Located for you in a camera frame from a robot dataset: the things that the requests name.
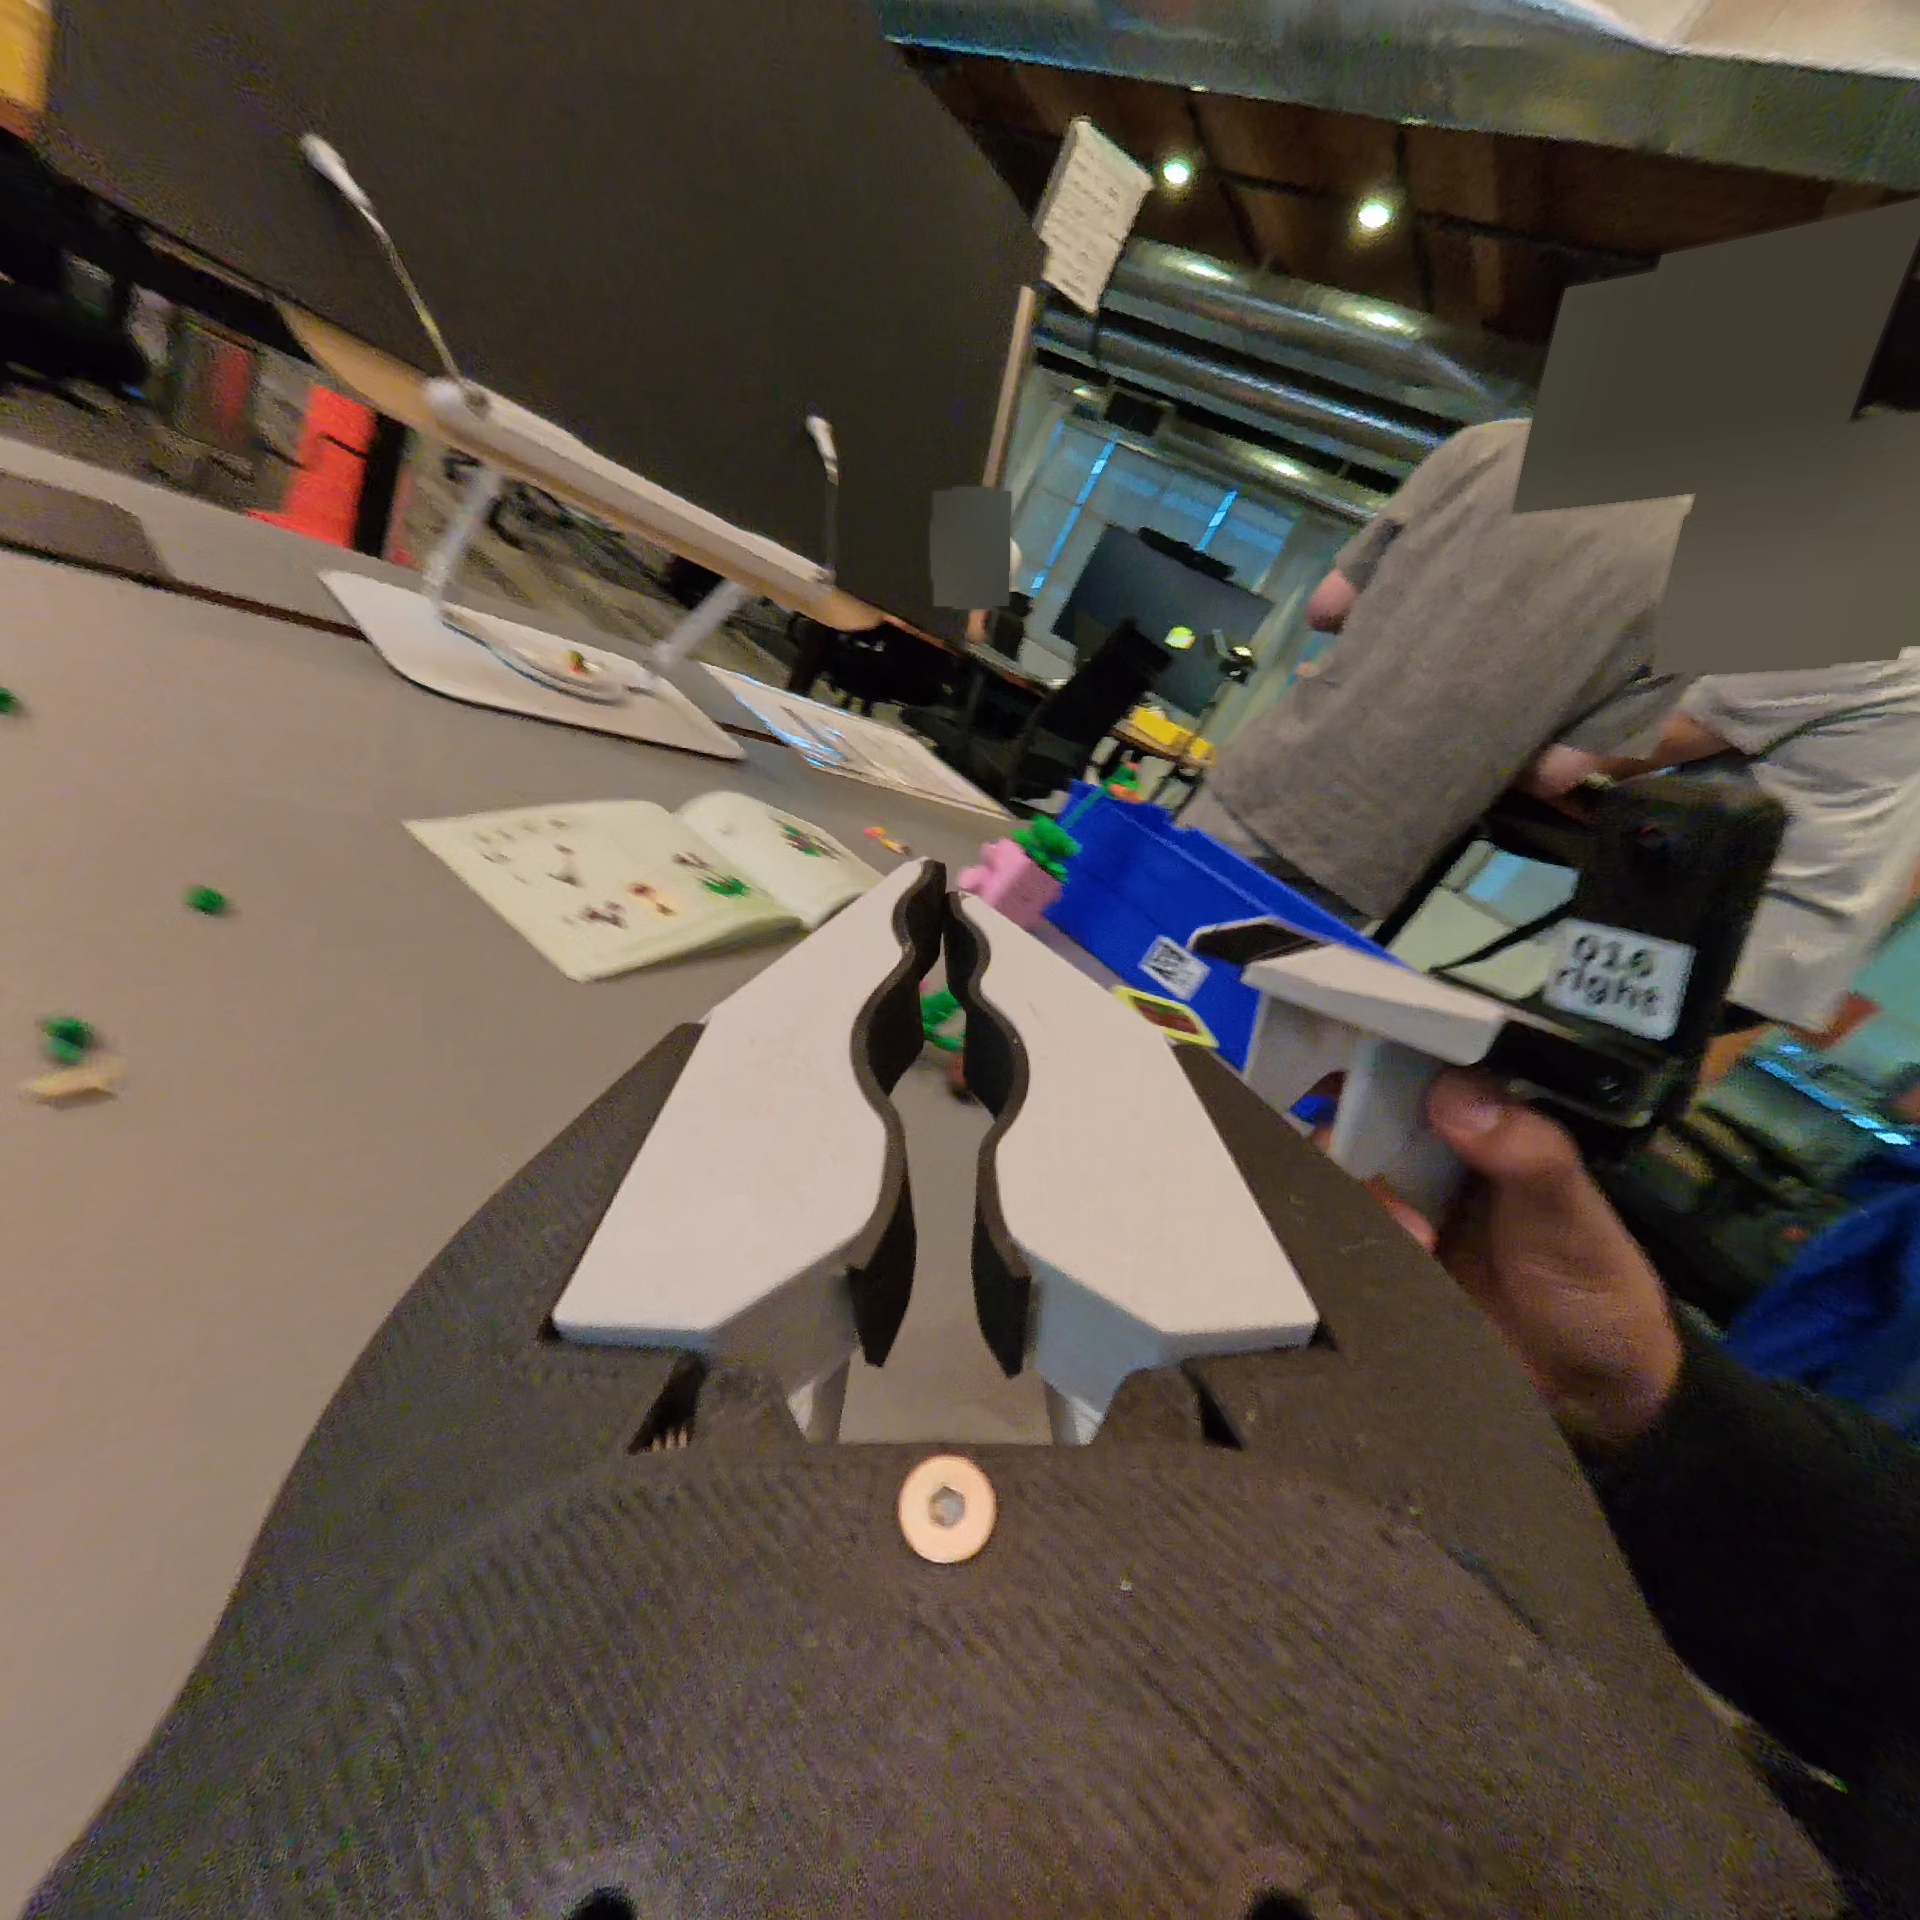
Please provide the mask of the white desk stand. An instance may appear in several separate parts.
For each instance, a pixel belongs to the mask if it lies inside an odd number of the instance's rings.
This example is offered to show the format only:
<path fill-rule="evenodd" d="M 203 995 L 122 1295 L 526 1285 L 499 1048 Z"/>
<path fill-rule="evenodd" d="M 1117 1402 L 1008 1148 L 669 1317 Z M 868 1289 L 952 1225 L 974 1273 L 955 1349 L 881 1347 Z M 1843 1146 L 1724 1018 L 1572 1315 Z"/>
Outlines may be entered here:
<path fill-rule="evenodd" d="M 785 594 L 804 605 L 837 588 L 841 465 L 830 420 L 804 418 L 822 469 L 822 556 L 812 561 L 613 465 L 566 431 L 481 387 L 453 360 L 372 200 L 339 151 L 322 135 L 301 132 L 300 154 L 372 232 L 441 363 L 441 372 L 424 384 L 429 423 L 472 463 L 459 505 L 433 546 L 418 588 L 355 581 L 339 570 L 325 571 L 322 586 L 386 668 L 444 700 L 641 747 L 738 761 L 738 741 L 676 691 L 667 673 L 750 599 Z M 552 497 L 576 497 L 603 522 L 630 522 L 658 544 L 681 541 L 718 561 L 718 586 L 643 663 L 564 641 L 514 615 L 457 605 L 451 592 L 459 567 L 510 477 Z M 573 679 L 566 668 L 570 648 L 594 659 L 601 675 Z"/>

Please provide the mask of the white hanging paper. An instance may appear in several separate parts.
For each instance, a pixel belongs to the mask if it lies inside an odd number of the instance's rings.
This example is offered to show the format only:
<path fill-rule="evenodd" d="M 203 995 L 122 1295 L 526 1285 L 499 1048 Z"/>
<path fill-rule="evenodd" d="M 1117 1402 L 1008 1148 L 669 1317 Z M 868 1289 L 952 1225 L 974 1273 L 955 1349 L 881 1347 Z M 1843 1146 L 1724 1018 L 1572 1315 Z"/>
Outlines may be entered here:
<path fill-rule="evenodd" d="M 1099 127 L 1076 115 L 1035 215 L 1045 285 L 1094 316 L 1157 176 Z"/>

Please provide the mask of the open instruction booklet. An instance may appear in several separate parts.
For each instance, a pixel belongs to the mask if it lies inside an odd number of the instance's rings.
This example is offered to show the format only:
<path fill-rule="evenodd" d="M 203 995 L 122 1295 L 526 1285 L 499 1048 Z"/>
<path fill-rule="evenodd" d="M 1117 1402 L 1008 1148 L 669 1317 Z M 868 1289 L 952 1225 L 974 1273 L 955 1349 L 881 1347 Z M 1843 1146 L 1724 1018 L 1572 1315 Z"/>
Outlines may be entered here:
<path fill-rule="evenodd" d="M 881 885 L 826 828 L 736 792 L 405 828 L 571 980 L 806 936 Z"/>

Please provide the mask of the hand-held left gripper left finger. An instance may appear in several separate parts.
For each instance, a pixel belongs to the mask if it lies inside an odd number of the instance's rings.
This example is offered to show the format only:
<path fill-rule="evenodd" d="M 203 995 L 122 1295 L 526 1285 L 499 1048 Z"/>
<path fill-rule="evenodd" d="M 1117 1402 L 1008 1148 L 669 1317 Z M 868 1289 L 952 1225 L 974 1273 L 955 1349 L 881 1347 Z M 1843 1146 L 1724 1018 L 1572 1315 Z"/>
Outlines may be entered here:
<path fill-rule="evenodd" d="M 804 1437 L 841 1434 L 918 1259 L 893 1092 L 946 903 L 913 860 L 710 1008 L 552 1313 L 564 1343 L 736 1363 Z"/>

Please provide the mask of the person's right forearm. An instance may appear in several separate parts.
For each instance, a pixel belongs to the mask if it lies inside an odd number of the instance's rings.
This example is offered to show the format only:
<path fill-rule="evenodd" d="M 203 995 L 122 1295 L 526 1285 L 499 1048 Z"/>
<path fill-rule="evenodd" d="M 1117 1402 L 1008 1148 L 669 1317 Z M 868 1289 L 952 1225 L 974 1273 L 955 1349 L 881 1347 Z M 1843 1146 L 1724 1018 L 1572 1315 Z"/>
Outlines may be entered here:
<path fill-rule="evenodd" d="M 1856 1807 L 1915 1820 L 1915 1444 L 1676 1338 L 1556 1413 L 1684 1664 Z"/>

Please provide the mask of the silver ventilation duct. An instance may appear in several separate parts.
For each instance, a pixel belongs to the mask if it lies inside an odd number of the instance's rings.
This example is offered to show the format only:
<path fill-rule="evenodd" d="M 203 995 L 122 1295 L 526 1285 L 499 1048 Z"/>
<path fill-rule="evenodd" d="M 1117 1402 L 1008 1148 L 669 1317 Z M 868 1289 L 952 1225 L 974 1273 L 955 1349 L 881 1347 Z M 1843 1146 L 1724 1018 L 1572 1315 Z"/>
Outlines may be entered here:
<path fill-rule="evenodd" d="M 1537 349 L 1424 312 L 1132 242 L 1097 312 L 1045 300 L 1038 349 L 1245 440 L 1409 474 L 1469 426 L 1531 415 Z"/>

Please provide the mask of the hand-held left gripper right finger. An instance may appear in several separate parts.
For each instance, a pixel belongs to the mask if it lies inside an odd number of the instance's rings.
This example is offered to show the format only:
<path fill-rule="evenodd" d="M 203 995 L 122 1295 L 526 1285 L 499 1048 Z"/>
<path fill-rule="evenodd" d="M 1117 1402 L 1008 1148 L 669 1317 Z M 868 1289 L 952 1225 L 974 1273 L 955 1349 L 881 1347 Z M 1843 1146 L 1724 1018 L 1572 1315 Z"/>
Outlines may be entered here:
<path fill-rule="evenodd" d="M 944 971 L 993 1119 L 976 1321 L 1043 1380 L 1052 1441 L 1092 1442 L 1132 1376 L 1310 1347 L 1318 1309 L 1177 1048 L 974 897 L 948 897 Z"/>

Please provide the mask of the black office chair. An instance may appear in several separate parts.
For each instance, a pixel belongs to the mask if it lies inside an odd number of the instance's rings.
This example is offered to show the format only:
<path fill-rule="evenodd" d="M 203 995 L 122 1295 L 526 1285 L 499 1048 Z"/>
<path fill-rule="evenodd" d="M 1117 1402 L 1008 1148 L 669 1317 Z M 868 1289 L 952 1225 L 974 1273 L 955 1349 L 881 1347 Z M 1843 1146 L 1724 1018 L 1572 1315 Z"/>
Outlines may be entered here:
<path fill-rule="evenodd" d="M 1078 780 L 1099 741 L 1140 704 L 1171 661 L 1163 641 L 1122 620 L 1022 723 L 998 759 L 998 802 L 1048 801 Z"/>

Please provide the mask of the person's right hand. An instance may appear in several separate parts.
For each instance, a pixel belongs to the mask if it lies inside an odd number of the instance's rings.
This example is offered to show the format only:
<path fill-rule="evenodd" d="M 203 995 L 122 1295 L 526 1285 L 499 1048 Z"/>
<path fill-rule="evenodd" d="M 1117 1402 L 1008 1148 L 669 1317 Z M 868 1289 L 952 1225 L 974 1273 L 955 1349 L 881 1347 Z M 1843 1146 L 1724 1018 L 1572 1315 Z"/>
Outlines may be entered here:
<path fill-rule="evenodd" d="M 1490 1077 L 1442 1071 L 1424 1098 L 1465 1185 L 1430 1223 L 1385 1179 L 1371 1189 L 1493 1323 L 1563 1435 L 1624 1449 L 1656 1427 L 1682 1343 L 1642 1245 L 1572 1137 Z"/>

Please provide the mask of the blue plastic bin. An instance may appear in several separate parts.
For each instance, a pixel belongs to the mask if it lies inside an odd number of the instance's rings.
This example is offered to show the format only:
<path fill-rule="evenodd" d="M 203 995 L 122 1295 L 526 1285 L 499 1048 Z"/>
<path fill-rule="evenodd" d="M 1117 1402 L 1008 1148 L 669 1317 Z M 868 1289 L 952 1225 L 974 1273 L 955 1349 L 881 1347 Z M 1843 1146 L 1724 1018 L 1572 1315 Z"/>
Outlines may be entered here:
<path fill-rule="evenodd" d="M 1242 968 L 1188 951 L 1201 929 L 1280 922 L 1313 941 L 1385 948 L 1163 807 L 1075 783 L 1058 826 L 1076 844 L 1048 922 L 1121 984 L 1186 1004 L 1229 1067 L 1245 1067 L 1262 1000 Z"/>

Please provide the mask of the blue cloth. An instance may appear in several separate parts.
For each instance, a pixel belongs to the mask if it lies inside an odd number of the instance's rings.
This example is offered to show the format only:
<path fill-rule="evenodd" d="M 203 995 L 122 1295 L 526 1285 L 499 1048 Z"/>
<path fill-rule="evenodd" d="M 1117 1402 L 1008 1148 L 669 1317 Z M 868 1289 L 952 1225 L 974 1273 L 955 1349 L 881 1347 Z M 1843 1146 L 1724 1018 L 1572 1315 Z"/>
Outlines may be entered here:
<path fill-rule="evenodd" d="M 1888 1148 L 1845 1183 L 1820 1229 L 1728 1325 L 1749 1371 L 1918 1431 L 1918 1148 Z"/>

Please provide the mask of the pink toy pot with plant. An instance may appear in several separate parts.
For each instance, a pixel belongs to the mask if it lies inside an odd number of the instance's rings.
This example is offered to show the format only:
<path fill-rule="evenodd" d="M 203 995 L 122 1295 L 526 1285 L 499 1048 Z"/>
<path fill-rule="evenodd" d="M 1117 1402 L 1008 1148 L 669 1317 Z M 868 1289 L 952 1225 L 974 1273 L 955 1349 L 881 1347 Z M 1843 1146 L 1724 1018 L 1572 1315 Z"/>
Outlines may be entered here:
<path fill-rule="evenodd" d="M 952 890 L 994 908 L 1019 929 L 1035 929 L 1058 901 L 1076 852 L 1078 841 L 1038 815 L 985 844 L 974 863 L 952 879 Z"/>

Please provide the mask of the large dark monitor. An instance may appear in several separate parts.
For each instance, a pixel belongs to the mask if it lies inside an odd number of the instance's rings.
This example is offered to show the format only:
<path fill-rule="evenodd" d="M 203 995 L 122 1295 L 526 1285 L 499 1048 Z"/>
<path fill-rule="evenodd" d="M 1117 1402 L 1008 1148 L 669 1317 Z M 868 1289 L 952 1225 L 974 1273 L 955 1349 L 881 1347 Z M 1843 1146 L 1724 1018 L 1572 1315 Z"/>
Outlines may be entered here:
<path fill-rule="evenodd" d="M 441 361 L 928 634 L 1043 251 L 868 5 L 52 5 L 60 173 L 410 368 Z"/>

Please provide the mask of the small black monitor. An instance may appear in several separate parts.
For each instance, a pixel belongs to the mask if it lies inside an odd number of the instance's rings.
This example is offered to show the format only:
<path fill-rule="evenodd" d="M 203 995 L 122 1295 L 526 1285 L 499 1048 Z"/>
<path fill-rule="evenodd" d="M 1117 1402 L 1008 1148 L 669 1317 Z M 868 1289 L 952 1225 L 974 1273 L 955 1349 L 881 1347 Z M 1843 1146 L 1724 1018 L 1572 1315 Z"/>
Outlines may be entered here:
<path fill-rule="evenodd" d="M 1090 657 L 1113 628 L 1132 624 L 1163 651 L 1150 695 L 1176 713 L 1198 716 L 1252 668 L 1274 610 L 1266 597 L 1193 564 L 1186 553 L 1108 525 L 1048 624 L 1075 657 Z"/>

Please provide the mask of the large printed sheet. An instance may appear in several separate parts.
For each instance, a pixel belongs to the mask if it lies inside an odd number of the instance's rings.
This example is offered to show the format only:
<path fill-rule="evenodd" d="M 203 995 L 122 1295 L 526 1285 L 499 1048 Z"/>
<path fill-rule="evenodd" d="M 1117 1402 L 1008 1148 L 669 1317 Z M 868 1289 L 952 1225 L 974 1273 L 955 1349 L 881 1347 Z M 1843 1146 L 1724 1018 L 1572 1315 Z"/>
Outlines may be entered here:
<path fill-rule="evenodd" d="M 706 676 L 752 716 L 757 727 L 806 763 L 889 794 L 1011 820 L 1006 805 L 954 771 L 926 741 L 899 727 L 835 709 L 720 666 Z"/>

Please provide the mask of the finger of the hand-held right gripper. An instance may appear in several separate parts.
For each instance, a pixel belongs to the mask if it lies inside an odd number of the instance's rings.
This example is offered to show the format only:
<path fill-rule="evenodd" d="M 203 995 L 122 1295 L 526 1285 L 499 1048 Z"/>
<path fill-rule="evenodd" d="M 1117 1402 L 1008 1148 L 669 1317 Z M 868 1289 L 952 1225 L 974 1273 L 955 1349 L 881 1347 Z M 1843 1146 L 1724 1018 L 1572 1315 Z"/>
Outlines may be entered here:
<path fill-rule="evenodd" d="M 1282 920 L 1201 925 L 1190 954 L 1240 969 L 1270 1015 L 1322 1018 L 1445 1065 L 1480 1065 L 1514 1007 L 1414 971 L 1366 945 L 1322 939 Z"/>
<path fill-rule="evenodd" d="M 1349 1026 L 1298 1004 L 1262 996 L 1244 1084 L 1292 1121 L 1325 1081 L 1349 1067 Z"/>

